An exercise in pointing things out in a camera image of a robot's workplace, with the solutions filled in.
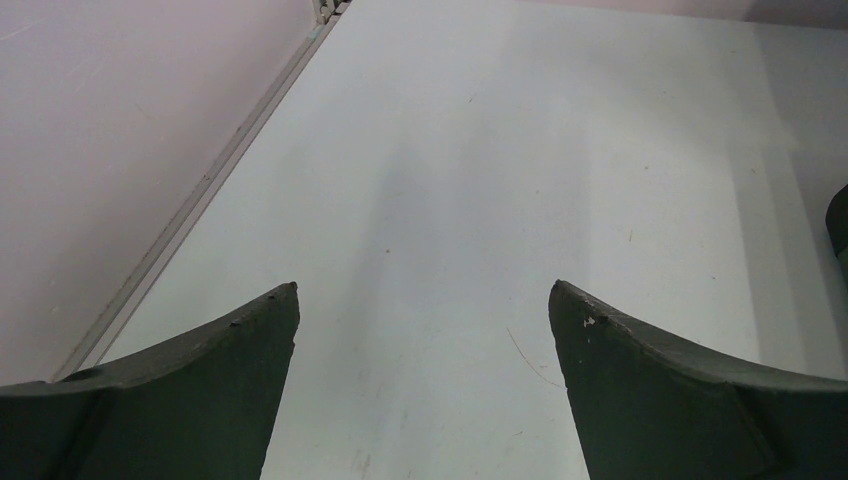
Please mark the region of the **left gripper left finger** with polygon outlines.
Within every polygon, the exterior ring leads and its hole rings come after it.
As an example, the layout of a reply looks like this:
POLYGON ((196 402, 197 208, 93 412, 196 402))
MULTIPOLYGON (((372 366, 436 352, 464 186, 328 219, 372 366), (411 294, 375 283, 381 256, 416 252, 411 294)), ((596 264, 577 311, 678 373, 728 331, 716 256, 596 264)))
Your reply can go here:
POLYGON ((299 326, 284 283, 56 382, 1 390, 5 479, 257 479, 299 326))

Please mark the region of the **black poker case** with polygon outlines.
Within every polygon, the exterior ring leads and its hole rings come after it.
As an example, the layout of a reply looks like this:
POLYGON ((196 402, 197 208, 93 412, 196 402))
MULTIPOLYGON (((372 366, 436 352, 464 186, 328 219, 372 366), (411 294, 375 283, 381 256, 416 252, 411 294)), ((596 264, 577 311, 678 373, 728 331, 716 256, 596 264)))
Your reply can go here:
POLYGON ((831 199, 825 215, 825 224, 834 255, 844 280, 848 276, 848 185, 843 186, 831 199))

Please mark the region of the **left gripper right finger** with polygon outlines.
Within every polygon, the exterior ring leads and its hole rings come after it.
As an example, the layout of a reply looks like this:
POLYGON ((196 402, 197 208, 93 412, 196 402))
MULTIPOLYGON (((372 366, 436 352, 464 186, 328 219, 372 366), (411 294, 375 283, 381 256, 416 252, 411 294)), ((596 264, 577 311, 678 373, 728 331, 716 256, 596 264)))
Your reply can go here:
POLYGON ((594 479, 843 479, 847 384, 742 360, 566 281, 549 321, 594 479))

